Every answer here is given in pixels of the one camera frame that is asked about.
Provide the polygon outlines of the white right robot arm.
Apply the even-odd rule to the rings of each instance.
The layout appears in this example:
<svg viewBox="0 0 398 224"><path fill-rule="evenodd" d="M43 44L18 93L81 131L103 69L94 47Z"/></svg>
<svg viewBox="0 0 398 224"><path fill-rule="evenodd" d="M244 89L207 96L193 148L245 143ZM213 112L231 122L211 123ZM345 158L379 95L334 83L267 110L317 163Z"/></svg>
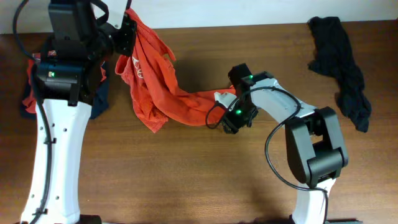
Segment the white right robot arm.
<svg viewBox="0 0 398 224"><path fill-rule="evenodd" d="M266 139L264 154L271 163L270 141L283 128L287 162L297 184L283 178L273 164L269 167L279 180L297 190L295 209L288 222L326 223L330 190L348 165L335 111L306 104L285 90L270 73L254 75L244 63L233 67L228 78L236 93L215 93L216 105L224 109L219 124L226 133L236 134L240 128L252 126L259 110L277 121Z"/></svg>

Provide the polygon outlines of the orange FRAM t-shirt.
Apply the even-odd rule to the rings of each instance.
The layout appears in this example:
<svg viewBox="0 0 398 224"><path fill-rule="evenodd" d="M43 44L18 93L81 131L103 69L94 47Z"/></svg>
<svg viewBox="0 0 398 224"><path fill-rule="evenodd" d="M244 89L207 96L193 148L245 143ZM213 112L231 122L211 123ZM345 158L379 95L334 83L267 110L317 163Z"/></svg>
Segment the orange FRAM t-shirt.
<svg viewBox="0 0 398 224"><path fill-rule="evenodd" d="M131 55L121 55L115 66L115 74L130 87L132 106L136 116L153 132L159 131L173 119L188 126L215 123L223 111L206 114L215 103L216 92L234 94L230 86L225 89L186 92L178 85L172 50L156 32L146 26L133 9L126 10L137 23L136 40Z"/></svg>

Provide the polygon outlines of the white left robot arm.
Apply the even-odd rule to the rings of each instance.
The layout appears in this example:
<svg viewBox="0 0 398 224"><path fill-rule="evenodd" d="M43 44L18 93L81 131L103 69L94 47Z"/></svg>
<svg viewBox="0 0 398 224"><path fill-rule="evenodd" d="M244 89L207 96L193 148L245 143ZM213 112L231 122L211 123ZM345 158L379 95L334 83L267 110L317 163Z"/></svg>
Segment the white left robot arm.
<svg viewBox="0 0 398 224"><path fill-rule="evenodd" d="M78 201L81 149L112 54L131 55L137 24L123 13L118 24L104 17L55 18L55 33L33 64L30 82L37 100L37 143L29 198L21 223L101 223L84 215Z"/></svg>

